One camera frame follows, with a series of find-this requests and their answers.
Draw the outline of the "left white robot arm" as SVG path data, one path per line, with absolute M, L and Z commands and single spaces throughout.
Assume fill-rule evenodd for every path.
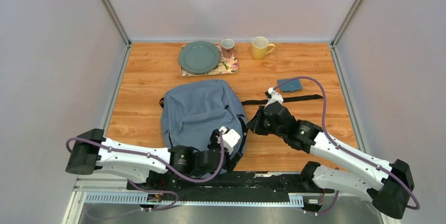
M 142 184 L 149 190 L 160 185 L 169 171 L 185 181 L 205 183 L 221 171 L 232 172 L 244 154 L 246 133 L 221 127 L 211 133 L 208 149 L 176 145 L 148 148 L 103 136 L 104 130 L 92 129 L 66 141 L 70 157 L 65 171 L 69 174 L 107 173 Z

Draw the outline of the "blue fabric backpack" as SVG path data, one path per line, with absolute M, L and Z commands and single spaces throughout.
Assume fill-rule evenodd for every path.
M 266 99 L 251 103 L 259 107 Z M 284 103 L 305 101 L 320 99 L 320 95 L 285 99 Z M 160 100 L 164 142 L 167 147 L 183 145 L 206 150 L 211 133 L 225 126 L 238 134 L 246 133 L 247 143 L 248 134 L 252 133 L 247 123 L 252 119 L 247 119 L 244 107 L 249 104 L 250 101 L 241 101 L 224 80 L 211 79 L 177 86 Z

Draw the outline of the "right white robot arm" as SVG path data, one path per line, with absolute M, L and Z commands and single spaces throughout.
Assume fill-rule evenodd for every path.
M 307 192 L 333 189 L 369 201 L 382 214 L 402 219 L 413 196 L 414 181 L 410 166 L 403 160 L 389 162 L 335 139 L 322 127 L 297 120 L 283 105 L 283 98 L 269 88 L 253 119 L 247 124 L 256 135 L 275 135 L 289 147 L 322 157 L 344 168 L 328 168 L 308 162 L 302 170 L 300 185 Z

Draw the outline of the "teal wallet notebook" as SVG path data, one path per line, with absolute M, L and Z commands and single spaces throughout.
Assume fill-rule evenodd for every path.
M 294 93 L 303 89 L 299 79 L 279 79 L 277 84 L 282 93 Z

